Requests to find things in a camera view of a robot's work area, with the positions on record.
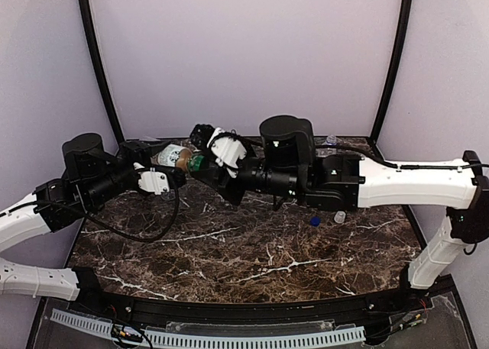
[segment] white wall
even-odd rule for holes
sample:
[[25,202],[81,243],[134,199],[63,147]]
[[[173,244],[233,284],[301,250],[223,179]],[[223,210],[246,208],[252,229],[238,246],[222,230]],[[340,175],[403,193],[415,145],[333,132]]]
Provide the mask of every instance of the white wall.
[[[0,210],[61,175],[64,141],[94,131],[114,150],[77,0],[0,0],[0,109]],[[76,227],[33,238],[2,257],[61,267]],[[25,347],[37,303],[0,296],[1,349]]]
[[400,0],[92,0],[127,137],[266,117],[370,134]]
[[[489,0],[413,0],[400,71],[380,138],[388,159],[489,161]],[[415,207],[427,238],[444,209]],[[479,347],[489,347],[489,242],[453,274]]]

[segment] white perforated plate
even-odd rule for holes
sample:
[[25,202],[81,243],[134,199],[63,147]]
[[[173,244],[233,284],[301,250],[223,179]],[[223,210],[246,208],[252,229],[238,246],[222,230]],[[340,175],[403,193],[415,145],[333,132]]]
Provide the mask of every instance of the white perforated plate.
[[[53,309],[51,321],[58,322],[78,331],[111,340],[112,323],[102,318],[91,318],[72,312]],[[365,340],[364,328],[346,328],[342,330],[299,334],[287,336],[270,336],[260,338],[226,338],[213,336],[195,336],[171,334],[147,329],[144,331],[156,348],[202,348],[202,349],[314,349],[333,347],[342,344],[357,343]],[[141,346],[149,347],[143,341]]]

